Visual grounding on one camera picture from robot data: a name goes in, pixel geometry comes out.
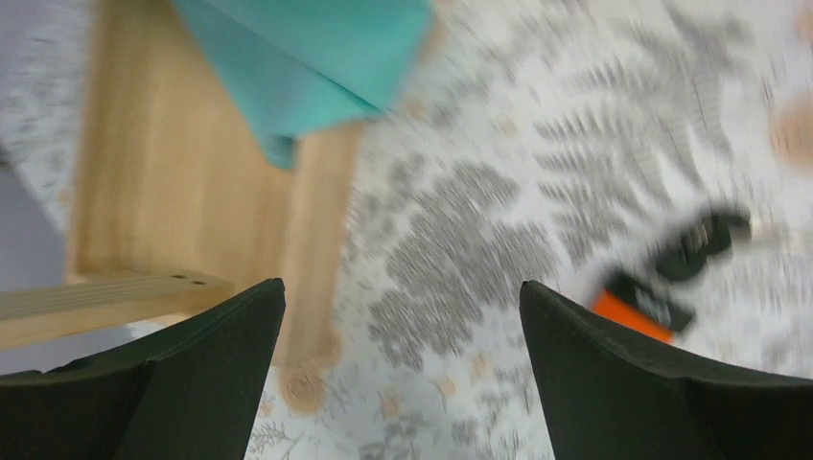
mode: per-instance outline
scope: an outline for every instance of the turquoise fabric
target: turquoise fabric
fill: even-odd
[[[433,15],[430,0],[173,4],[280,168],[293,165],[292,139],[388,108]]]

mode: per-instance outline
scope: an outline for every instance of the table surface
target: table surface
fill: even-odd
[[[322,408],[293,412],[272,371],[247,458],[550,459],[521,280],[586,302],[604,270],[639,269],[649,243],[710,202],[813,226],[813,177],[779,163],[768,135],[808,97],[802,2],[444,3],[438,53],[365,134],[334,318],[342,359],[299,386]],[[49,17],[2,102],[0,139],[64,228],[88,2],[60,0]],[[678,345],[813,377],[810,270],[738,255],[675,289],[698,311]]]

